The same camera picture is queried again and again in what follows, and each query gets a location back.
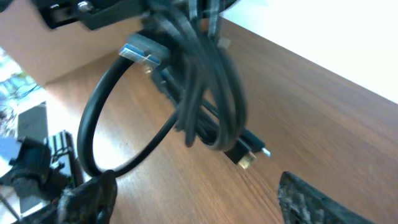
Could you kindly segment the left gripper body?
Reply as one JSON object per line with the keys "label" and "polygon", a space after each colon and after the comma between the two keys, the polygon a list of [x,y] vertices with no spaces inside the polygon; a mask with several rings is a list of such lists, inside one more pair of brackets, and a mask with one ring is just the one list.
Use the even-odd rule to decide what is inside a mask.
{"label": "left gripper body", "polygon": [[199,15],[208,17],[213,11],[218,13],[225,11],[235,1],[32,0],[31,3],[50,29],[81,22],[89,30],[96,30],[170,6],[183,11],[193,9]]}

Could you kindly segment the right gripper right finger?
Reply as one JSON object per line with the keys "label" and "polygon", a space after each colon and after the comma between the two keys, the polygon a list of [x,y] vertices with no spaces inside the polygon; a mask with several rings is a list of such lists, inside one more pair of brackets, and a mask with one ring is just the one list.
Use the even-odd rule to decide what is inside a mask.
{"label": "right gripper right finger", "polygon": [[285,223],[372,223],[289,171],[280,177],[278,200]]}

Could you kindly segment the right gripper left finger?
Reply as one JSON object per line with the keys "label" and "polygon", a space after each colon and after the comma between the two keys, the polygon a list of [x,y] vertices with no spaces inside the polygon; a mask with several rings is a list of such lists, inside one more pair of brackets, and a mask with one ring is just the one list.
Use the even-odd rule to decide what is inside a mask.
{"label": "right gripper left finger", "polygon": [[63,191],[57,205],[58,223],[109,223],[116,203],[115,172],[107,170],[77,188]]}

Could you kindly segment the brown cardboard box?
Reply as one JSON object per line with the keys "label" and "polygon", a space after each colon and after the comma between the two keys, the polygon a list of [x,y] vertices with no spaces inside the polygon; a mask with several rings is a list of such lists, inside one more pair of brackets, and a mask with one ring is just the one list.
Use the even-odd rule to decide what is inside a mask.
{"label": "brown cardboard box", "polygon": [[95,61],[122,47],[139,31],[138,18],[89,30],[82,23],[49,29],[29,1],[13,1],[1,13],[1,48],[38,84]]}

